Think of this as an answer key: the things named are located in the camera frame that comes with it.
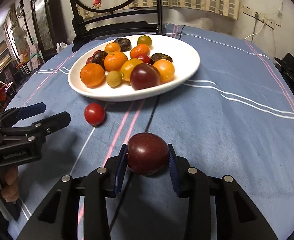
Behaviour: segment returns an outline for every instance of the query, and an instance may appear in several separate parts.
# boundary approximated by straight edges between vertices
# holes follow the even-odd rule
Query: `wall socket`
[[[258,21],[261,21],[262,23],[267,23],[268,19],[266,17],[266,15],[262,14],[262,13],[258,13]]]
[[[249,15],[249,16],[252,16],[252,15],[253,15],[253,10],[252,10],[252,8],[250,8],[249,6],[244,5],[244,6],[243,6],[243,13],[244,13],[244,14],[247,14],[247,15]]]
[[[274,28],[275,28],[275,21],[274,21],[273,19],[269,19],[269,20],[267,21],[267,25],[268,25],[270,28],[274,29]]]

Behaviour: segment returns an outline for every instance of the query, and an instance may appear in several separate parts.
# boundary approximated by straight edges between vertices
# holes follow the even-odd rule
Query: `white plate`
[[[140,36],[141,35],[132,35],[126,37],[131,41],[132,48],[137,45],[137,40]],[[68,75],[69,85],[73,90],[85,97],[111,102],[132,101],[153,97],[172,90],[185,82],[197,71],[200,58],[197,51],[192,46],[183,41],[167,36],[151,34],[148,36],[152,39],[150,55],[161,52],[169,55],[173,59],[175,76],[172,81],[156,87],[136,91],[126,83],[123,83],[116,88],[111,88],[107,82],[104,82],[96,88],[86,87],[86,85],[80,80],[80,70],[86,64],[87,59],[91,57],[96,50],[104,50],[108,43],[113,42],[108,41],[88,51],[74,63]],[[129,53],[130,51],[125,52],[128,59],[130,59]]]

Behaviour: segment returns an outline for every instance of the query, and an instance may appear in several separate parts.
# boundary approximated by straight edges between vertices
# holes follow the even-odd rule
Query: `finger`
[[[4,199],[11,198],[13,195],[15,195],[18,191],[18,180],[15,180],[14,183],[11,185],[7,185],[4,187],[1,191],[1,195]]]
[[[11,185],[18,178],[18,166],[11,166],[7,169],[5,174],[5,181]]]
[[[13,195],[10,198],[7,198],[6,202],[13,202],[13,201],[16,201],[18,198],[19,198],[19,190],[15,193],[15,195]]]

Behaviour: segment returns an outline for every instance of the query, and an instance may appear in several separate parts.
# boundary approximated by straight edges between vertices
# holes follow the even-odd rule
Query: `pink stripe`
[[[119,135],[120,135],[120,132],[121,132],[121,130],[122,130],[122,128],[123,128],[123,126],[124,126],[124,124],[125,124],[125,122],[126,122],[126,119],[127,119],[128,115],[129,115],[129,112],[130,112],[130,110],[131,110],[132,107],[133,107],[133,104],[134,104],[134,102],[132,102],[132,103],[130,104],[130,106],[128,107],[127,112],[125,113],[125,115],[124,115],[123,118],[122,118],[122,121],[121,121],[121,123],[120,123],[120,125],[119,125],[119,128],[118,128],[116,134],[114,135],[114,139],[112,140],[111,145],[109,146],[109,150],[108,150],[107,155],[106,155],[106,157],[105,157],[105,160],[104,160],[104,162],[103,162],[103,166],[105,166],[105,164],[106,164],[108,158],[111,156],[112,150],[114,149],[114,146],[115,146],[115,144],[116,144],[116,142],[117,142],[117,139],[118,139],[118,137],[119,137]],[[80,223],[80,221],[81,221],[81,219],[82,219],[82,216],[83,216],[83,210],[84,210],[84,205],[82,205],[82,207],[81,207],[81,209],[80,209],[80,211],[79,211],[79,213],[78,213],[78,224]]]
[[[174,38],[176,38],[176,37],[177,37],[178,30],[179,30],[179,28],[180,28],[181,26],[182,26],[182,25],[179,25],[179,26],[177,27],[177,30],[176,30],[176,33],[175,33],[175,36],[174,36]]]
[[[132,106],[133,106],[133,103],[134,103],[134,102],[131,103],[131,105],[129,106],[127,112],[126,112],[125,115],[123,116],[123,119],[122,119],[122,121],[121,121],[121,123],[120,123],[120,125],[119,125],[119,128],[118,128],[116,134],[114,135],[114,139],[112,140],[111,145],[109,146],[109,150],[108,150],[107,155],[106,155],[106,157],[105,157],[105,160],[104,160],[104,162],[103,162],[103,164],[102,164],[103,166],[105,166],[105,164],[106,164],[108,158],[109,158],[109,157],[111,156],[111,154],[112,154],[112,150],[114,149],[114,146],[116,145],[117,139],[118,139],[118,137],[119,137],[119,135],[120,135],[120,133],[121,133],[121,130],[122,130],[123,126],[125,125],[126,119],[127,119],[127,117],[128,117],[128,114],[129,114],[129,112],[130,112]]]
[[[132,130],[133,130],[133,127],[134,127],[134,125],[135,125],[135,122],[136,122],[136,120],[137,120],[137,118],[138,118],[138,116],[139,116],[139,113],[140,113],[140,111],[141,111],[141,109],[142,109],[144,103],[145,103],[145,100],[142,100],[141,103],[140,103],[140,106],[139,106],[138,110],[136,111],[136,113],[135,113],[135,115],[134,115],[134,117],[133,117],[133,120],[131,121],[131,124],[130,124],[129,130],[128,130],[127,134],[126,134],[126,137],[125,137],[125,140],[123,141],[123,143],[128,143],[128,140],[129,140],[129,138],[130,138],[131,132],[132,132]]]
[[[248,45],[248,47],[260,58],[260,60],[264,63],[264,65],[266,66],[266,68],[268,69],[269,73],[271,74],[271,76],[274,78],[274,80],[277,82],[277,84],[279,85],[279,87],[281,88],[281,90],[283,91],[284,96],[286,97],[288,103],[290,104],[290,107],[292,108],[292,110],[294,111],[294,102],[292,101],[292,98],[290,97],[290,95],[288,94],[287,90],[285,89],[285,87],[283,86],[283,84],[281,83],[281,81],[278,79],[278,77],[275,75],[275,73],[273,72],[272,68],[269,66],[269,64],[261,57],[258,55],[258,52],[251,46],[251,44],[246,41],[246,44]]]
[[[60,63],[55,70],[57,70],[59,67],[61,67],[64,63],[66,63],[74,54],[76,54],[78,51],[74,52],[73,54],[71,54],[67,59],[65,59],[62,63]],[[26,104],[31,100],[31,98],[34,96],[34,94],[36,94],[36,92],[42,87],[43,84],[45,84],[45,82],[54,74],[55,72],[49,74],[44,81],[41,82],[41,84],[37,87],[37,89],[31,94],[31,96],[27,99],[27,101],[24,103],[24,106],[26,106]]]
[[[84,208],[84,205],[82,205],[80,211],[79,211],[79,214],[78,214],[78,224],[80,223],[81,221],[81,218],[83,216],[83,208]]]
[[[174,28],[173,28],[173,33],[171,34],[170,37],[174,37],[175,33],[177,32],[177,29],[178,28],[178,25],[175,25]]]

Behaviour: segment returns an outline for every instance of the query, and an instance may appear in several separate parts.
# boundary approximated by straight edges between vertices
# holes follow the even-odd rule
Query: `blue tablecloth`
[[[160,96],[149,132],[172,143],[177,155],[209,176],[232,175],[265,216],[279,240],[294,230],[294,96],[272,61],[254,44],[220,33],[166,25],[200,55],[197,73]],[[43,158],[19,168],[23,213],[11,221],[17,238],[31,214],[65,174],[85,176],[118,154],[131,135],[143,132],[156,98],[134,102],[99,102],[106,122],[91,127],[85,107],[96,102],[73,91],[67,75],[85,52],[114,37],[96,39],[72,54],[71,46],[46,62],[10,103],[44,102],[44,114],[20,121],[30,125],[68,111],[70,125],[47,137]],[[107,200],[109,222],[119,198]],[[82,239],[83,201],[79,207]],[[113,240],[182,239],[188,200],[173,192],[168,171],[154,177],[135,175],[111,231]],[[212,239],[216,238],[215,216]]]

